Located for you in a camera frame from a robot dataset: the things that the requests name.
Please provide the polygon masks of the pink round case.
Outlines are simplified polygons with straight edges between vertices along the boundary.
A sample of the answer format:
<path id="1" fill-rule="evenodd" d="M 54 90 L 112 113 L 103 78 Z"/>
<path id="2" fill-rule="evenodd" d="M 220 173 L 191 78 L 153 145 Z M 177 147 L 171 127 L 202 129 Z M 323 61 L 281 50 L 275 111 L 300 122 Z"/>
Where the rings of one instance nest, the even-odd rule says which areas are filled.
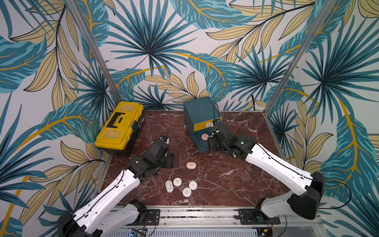
<path id="1" fill-rule="evenodd" d="M 209 135 L 208 135 L 207 133 L 203 133 L 203 134 L 201 135 L 201 139 L 202 139 L 203 141 L 207 141 L 208 138 L 209 138 Z"/>

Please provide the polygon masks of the teal drawer cabinet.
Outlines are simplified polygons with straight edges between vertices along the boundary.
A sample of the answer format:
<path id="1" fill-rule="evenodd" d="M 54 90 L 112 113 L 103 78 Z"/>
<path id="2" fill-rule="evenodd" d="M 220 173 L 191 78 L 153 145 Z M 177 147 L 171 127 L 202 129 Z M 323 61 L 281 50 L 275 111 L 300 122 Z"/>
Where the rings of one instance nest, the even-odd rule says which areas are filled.
<path id="1" fill-rule="evenodd" d="M 205 121 L 206 119 L 214 119 L 220 117 L 222 117 L 221 113 L 209 96 L 186 101 L 184 103 L 184 125 L 194 144 L 194 124 L 197 122 Z"/>

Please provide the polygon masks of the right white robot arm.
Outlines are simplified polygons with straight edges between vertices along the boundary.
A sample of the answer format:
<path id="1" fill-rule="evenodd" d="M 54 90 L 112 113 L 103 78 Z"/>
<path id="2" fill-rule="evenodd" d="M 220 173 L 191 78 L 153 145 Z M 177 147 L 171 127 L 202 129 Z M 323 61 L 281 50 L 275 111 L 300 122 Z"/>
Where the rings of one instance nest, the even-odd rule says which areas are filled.
<path id="1" fill-rule="evenodd" d="M 270 152 L 257 140 L 243 135 L 236 137 L 227 126 L 220 123 L 210 128 L 208 146 L 211 152 L 225 154 L 246 161 L 264 170 L 281 183 L 289 192 L 273 198 L 262 198 L 255 211 L 267 218 L 296 214 L 313 220 L 324 191 L 325 177 L 301 170 Z"/>

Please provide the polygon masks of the teal drawer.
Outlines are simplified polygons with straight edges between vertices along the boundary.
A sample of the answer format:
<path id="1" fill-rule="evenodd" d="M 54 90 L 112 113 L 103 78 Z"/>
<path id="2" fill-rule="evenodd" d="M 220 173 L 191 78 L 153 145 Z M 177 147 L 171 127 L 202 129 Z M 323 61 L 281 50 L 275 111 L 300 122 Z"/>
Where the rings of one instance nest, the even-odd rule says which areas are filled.
<path id="1" fill-rule="evenodd" d="M 198 152 L 199 153 L 205 153 L 205 152 L 208 152 L 209 151 L 209 145 L 208 145 L 208 140 L 207 141 L 203 141 L 201 139 L 201 135 L 203 133 L 207 133 L 209 136 L 211 136 L 211 132 L 210 132 L 210 129 L 203 129 L 203 130 L 200 130 L 200 131 L 196 131 L 194 133 L 195 135 L 195 144 L 198 148 Z"/>

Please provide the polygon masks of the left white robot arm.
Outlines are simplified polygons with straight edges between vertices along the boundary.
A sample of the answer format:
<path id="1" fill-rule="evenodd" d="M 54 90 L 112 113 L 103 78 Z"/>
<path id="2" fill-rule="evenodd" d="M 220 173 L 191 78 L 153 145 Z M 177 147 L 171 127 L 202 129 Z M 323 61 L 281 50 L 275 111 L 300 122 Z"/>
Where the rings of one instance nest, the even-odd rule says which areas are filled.
<path id="1" fill-rule="evenodd" d="M 175 156 L 169 149 L 169 138 L 161 135 L 148 150 L 130 159 L 117 178 L 88 204 L 74 213 L 66 212 L 57 222 L 60 237 L 106 237 L 130 224 L 144 225 L 147 208 L 134 199 L 122 209 L 113 208 L 147 178 L 162 168 L 173 168 Z"/>

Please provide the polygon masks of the yellow top drawer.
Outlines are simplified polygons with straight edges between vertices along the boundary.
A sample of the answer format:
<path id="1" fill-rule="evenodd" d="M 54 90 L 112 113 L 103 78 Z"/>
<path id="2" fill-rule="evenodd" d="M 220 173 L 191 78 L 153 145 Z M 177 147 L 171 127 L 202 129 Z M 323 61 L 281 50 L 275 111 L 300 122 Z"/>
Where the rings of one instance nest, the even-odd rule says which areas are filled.
<path id="1" fill-rule="evenodd" d="M 216 119 L 210 118 L 210 119 L 206 119 L 205 121 L 197 122 L 194 124 L 193 131 L 196 132 L 196 131 L 200 131 L 206 128 L 211 128 L 215 125 L 214 120 L 222 120 L 222 119 L 223 118 L 216 118 Z"/>

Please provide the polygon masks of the pink oval earphone case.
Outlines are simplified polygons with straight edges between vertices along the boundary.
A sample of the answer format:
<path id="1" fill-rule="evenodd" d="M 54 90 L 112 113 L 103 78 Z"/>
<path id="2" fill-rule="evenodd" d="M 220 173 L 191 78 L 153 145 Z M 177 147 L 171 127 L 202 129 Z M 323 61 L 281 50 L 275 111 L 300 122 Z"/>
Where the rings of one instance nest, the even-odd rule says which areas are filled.
<path id="1" fill-rule="evenodd" d="M 188 162 L 186 164 L 186 168 L 189 169 L 189 170 L 194 170 L 194 169 L 196 169 L 196 167 L 197 167 L 197 165 L 196 165 L 195 162 Z"/>

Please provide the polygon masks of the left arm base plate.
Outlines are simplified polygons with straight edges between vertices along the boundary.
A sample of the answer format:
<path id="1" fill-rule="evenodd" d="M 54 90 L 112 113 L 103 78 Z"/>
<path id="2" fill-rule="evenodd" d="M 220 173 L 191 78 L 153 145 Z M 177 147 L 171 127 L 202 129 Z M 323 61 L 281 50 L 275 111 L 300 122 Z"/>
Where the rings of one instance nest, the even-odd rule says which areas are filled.
<path id="1" fill-rule="evenodd" d="M 160 220 L 160 209 L 147 209 L 140 213 L 135 222 L 129 226 L 156 226 Z"/>

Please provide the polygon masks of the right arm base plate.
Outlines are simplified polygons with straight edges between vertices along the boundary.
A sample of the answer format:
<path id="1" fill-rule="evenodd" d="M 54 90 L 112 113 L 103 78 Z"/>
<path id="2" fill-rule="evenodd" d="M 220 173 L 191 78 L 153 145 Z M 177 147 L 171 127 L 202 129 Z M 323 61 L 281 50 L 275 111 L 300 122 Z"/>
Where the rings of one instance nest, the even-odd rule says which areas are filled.
<path id="1" fill-rule="evenodd" d="M 237 210 L 238 214 L 234 216 L 239 220 L 241 225 L 279 225 L 280 219 L 278 217 L 269 218 L 261 211 L 253 208 L 243 208 Z"/>

